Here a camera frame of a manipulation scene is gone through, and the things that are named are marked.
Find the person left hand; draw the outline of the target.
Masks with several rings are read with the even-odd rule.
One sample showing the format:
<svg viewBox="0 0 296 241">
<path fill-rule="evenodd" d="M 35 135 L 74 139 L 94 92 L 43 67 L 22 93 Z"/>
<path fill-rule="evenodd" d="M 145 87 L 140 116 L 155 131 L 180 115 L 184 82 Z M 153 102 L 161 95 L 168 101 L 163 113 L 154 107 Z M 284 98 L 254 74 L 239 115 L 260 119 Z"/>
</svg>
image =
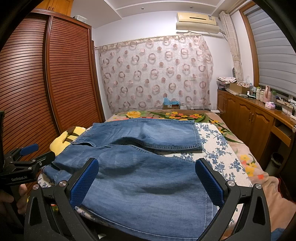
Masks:
<svg viewBox="0 0 296 241">
<path fill-rule="evenodd" d="M 25 214 L 27 210 L 27 186 L 25 184 L 21 184 L 18 188 L 18 195 L 16 196 L 16 204 L 15 206 L 18 209 L 19 214 Z M 15 198 L 11 196 L 10 194 L 1 191 L 0 195 L 0 200 L 1 200 L 1 214 L 5 214 L 6 210 L 4 208 L 4 204 L 8 203 L 11 204 L 14 202 Z"/>
</svg>

